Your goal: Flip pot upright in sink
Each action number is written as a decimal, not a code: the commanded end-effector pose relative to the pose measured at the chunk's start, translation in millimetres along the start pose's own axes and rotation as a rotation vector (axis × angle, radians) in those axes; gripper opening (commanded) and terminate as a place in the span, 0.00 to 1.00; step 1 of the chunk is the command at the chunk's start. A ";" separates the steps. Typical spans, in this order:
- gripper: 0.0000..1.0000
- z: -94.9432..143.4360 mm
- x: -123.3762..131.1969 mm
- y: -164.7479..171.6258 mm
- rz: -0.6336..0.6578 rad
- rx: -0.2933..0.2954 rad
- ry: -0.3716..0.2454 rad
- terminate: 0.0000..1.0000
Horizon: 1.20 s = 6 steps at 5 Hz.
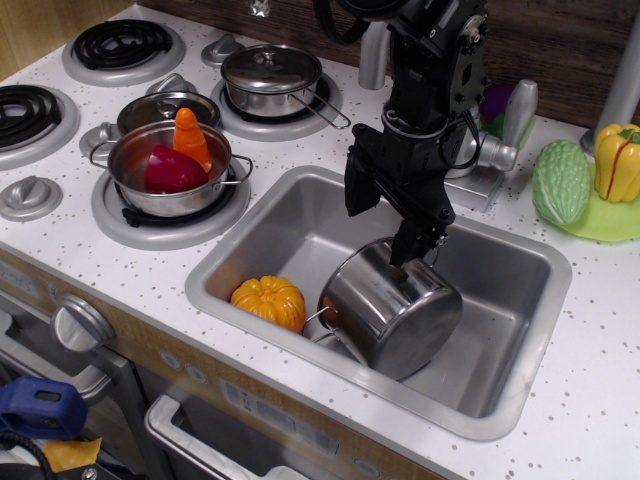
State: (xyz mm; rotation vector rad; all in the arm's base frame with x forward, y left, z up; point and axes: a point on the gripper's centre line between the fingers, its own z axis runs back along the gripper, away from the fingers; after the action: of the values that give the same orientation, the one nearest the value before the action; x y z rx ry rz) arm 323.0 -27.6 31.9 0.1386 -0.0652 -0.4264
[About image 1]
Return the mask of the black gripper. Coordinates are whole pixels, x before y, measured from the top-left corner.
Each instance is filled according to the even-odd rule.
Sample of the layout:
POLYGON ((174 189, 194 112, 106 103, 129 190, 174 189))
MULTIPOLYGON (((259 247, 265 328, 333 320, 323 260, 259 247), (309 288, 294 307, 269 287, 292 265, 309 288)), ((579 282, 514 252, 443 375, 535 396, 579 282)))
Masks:
POLYGON ((455 214, 436 138, 410 133, 388 118, 381 131, 358 123, 352 133, 344 172, 348 215, 359 215, 384 198, 402 216, 389 260, 395 267, 442 246, 455 214))

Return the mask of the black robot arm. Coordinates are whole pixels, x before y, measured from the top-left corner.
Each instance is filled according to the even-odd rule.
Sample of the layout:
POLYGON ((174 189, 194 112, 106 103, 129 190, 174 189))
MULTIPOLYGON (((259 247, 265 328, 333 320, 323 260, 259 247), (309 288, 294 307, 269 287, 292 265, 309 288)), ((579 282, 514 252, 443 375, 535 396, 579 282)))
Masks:
POLYGON ((325 35, 341 45, 362 42, 374 23, 390 35, 392 90, 377 131, 359 123, 348 150, 345 204, 359 215, 386 199, 402 216, 390 262, 400 267, 440 246, 455 219, 444 180, 457 168, 466 134, 477 138, 471 109, 488 78, 483 50, 488 12, 483 1, 344 1, 355 21, 346 32, 331 6, 314 11, 325 35))

